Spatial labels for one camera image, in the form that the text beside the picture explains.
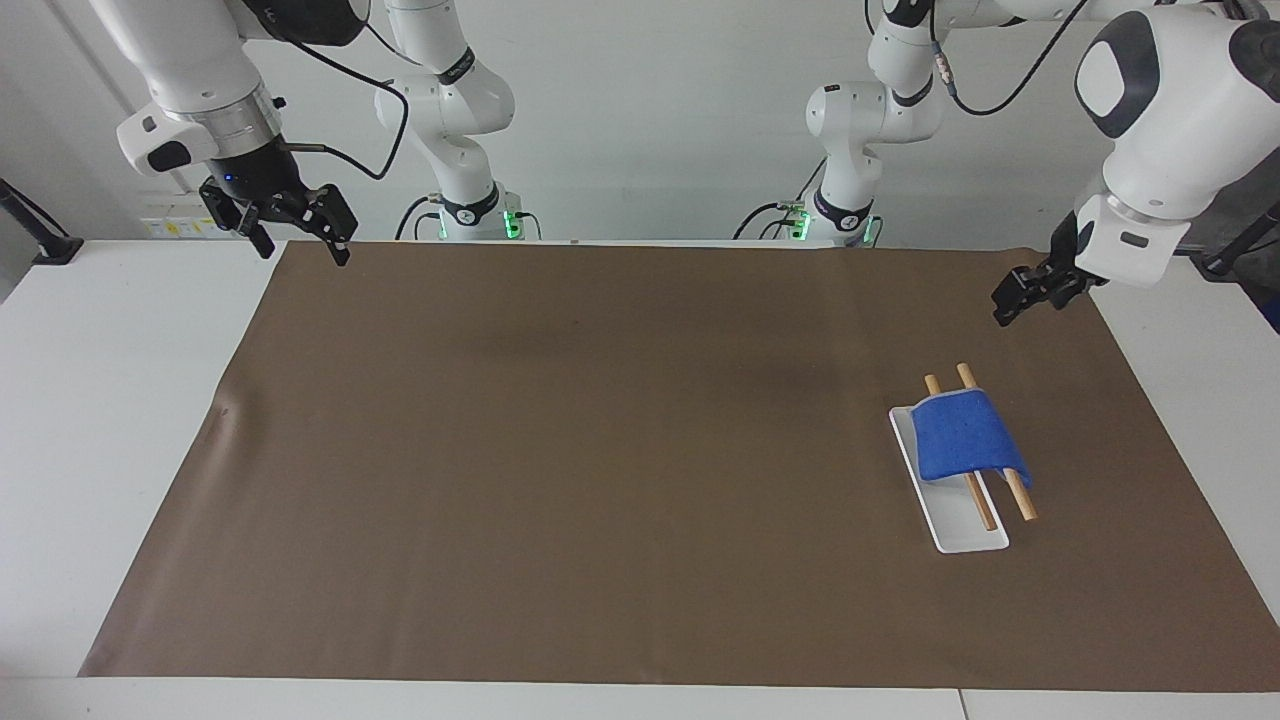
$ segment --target white wall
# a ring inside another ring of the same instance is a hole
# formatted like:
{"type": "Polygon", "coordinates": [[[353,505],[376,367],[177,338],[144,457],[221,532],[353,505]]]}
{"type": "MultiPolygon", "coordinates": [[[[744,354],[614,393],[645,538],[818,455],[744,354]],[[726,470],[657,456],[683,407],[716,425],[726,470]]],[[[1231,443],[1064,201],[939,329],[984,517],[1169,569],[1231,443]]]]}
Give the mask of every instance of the white wall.
{"type": "MultiPolygon", "coordinates": [[[[389,33],[381,4],[374,5],[375,24],[389,33]]],[[[5,10],[0,173],[46,200],[73,232],[137,234],[140,196],[178,188],[137,177],[115,149],[120,99],[141,104],[141,79],[86,0],[6,3],[5,10]],[[59,31],[59,15],[70,35],[59,31]],[[77,42],[113,91],[91,77],[77,42]],[[13,114],[26,120],[10,123],[13,114]],[[56,156],[33,150],[50,143],[60,147],[56,156]]],[[[820,159],[804,126],[813,88],[869,77],[856,1],[460,0],[460,14],[472,47],[517,99],[513,126],[481,142],[498,178],[556,237],[728,236],[751,208],[792,196],[820,159]]],[[[1052,29],[955,33],[948,55],[966,100],[1004,97],[1052,29]]],[[[1097,29],[1069,31],[1011,109],[987,119],[952,110],[932,141],[879,150],[886,245],[1047,246],[1108,146],[1071,90],[1097,29]]],[[[369,87],[287,45],[248,47],[270,90],[289,101],[289,140],[324,141],[380,163],[390,133],[374,117],[369,87]]],[[[367,36],[332,54],[375,77],[408,69],[367,36]]],[[[330,158],[303,156],[301,165],[312,186],[342,187],[366,238],[389,237],[408,201],[435,188],[410,147],[381,183],[330,158]]],[[[197,184],[201,173],[187,177],[197,184]]]]}

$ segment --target wooden dowel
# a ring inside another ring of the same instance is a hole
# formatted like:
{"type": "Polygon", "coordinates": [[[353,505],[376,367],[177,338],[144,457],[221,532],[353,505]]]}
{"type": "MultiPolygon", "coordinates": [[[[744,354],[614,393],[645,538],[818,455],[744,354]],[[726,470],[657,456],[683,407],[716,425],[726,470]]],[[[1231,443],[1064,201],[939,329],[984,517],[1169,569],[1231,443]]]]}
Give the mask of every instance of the wooden dowel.
{"type": "MultiPolygon", "coordinates": [[[[931,396],[942,393],[942,386],[938,383],[937,375],[924,375],[924,387],[928,388],[931,396]]],[[[995,530],[996,516],[991,512],[987,498],[982,495],[982,486],[978,483],[977,473],[965,473],[965,482],[969,484],[969,495],[973,496],[973,503],[978,506],[978,515],[982,516],[982,527],[987,528],[987,532],[995,530]]]]}
{"type": "MultiPolygon", "coordinates": [[[[964,387],[978,387],[978,379],[973,377],[973,369],[969,368],[968,363],[956,365],[956,372],[960,373],[960,380],[964,382],[964,387]]],[[[1030,521],[1039,518],[1039,514],[1036,512],[1036,505],[1032,502],[1030,493],[1027,492],[1021,477],[1018,475],[1018,470],[1005,468],[1004,475],[1005,482],[1009,483],[1009,489],[1014,493],[1014,500],[1018,501],[1018,510],[1023,514],[1023,520],[1030,521]]]]}
{"type": "Polygon", "coordinates": [[[1027,492],[1027,487],[1023,486],[1023,478],[1018,474],[1018,470],[1005,468],[1005,482],[1009,483],[1009,489],[1014,491],[1014,500],[1018,501],[1018,510],[1021,511],[1023,520],[1032,521],[1039,518],[1039,512],[1036,511],[1032,496],[1027,492]]]}

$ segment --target wall socket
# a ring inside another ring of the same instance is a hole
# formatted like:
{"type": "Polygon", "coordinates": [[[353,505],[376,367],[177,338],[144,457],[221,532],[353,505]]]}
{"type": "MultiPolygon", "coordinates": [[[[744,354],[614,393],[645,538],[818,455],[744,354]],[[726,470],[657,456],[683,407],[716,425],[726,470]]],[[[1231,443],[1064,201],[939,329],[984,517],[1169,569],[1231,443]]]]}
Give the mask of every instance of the wall socket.
{"type": "Polygon", "coordinates": [[[230,231],[218,227],[209,217],[209,209],[196,193],[173,197],[148,197],[138,218],[147,234],[155,238],[228,238],[238,237],[230,231]]]}

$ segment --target table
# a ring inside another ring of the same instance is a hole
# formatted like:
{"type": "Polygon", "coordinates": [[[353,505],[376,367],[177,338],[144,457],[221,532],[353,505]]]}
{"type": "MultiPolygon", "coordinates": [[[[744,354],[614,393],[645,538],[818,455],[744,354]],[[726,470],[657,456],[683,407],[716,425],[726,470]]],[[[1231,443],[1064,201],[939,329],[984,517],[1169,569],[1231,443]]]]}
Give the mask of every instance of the table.
{"type": "MultiPolygon", "coordinates": [[[[1280,716],[1280,694],[74,679],[273,266],[237,242],[91,242],[0,306],[0,717],[1280,716]]],[[[1184,260],[1094,296],[1280,616],[1280,338],[1184,260]]]]}

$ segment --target black stand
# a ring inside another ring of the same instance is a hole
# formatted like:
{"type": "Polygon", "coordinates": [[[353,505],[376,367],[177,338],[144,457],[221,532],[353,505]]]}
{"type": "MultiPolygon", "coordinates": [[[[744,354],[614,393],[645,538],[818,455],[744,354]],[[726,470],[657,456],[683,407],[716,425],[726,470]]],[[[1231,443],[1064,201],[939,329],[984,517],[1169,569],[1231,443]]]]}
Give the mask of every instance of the black stand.
{"type": "Polygon", "coordinates": [[[0,179],[0,206],[3,206],[18,224],[23,227],[31,237],[40,243],[40,255],[31,261],[32,265],[65,265],[72,261],[76,252],[84,245],[79,237],[59,237],[49,231],[40,219],[18,199],[13,187],[0,179]]]}
{"type": "Polygon", "coordinates": [[[1234,281],[1235,277],[1231,274],[1231,268],[1235,266],[1235,261],[1262,240],[1262,236],[1271,232],[1276,224],[1280,224],[1280,201],[1268,208],[1262,215],[1258,215],[1258,219],[1253,220],[1249,227],[1244,228],[1222,250],[1212,255],[1193,255],[1192,264],[1211,282],[1234,281]]]}

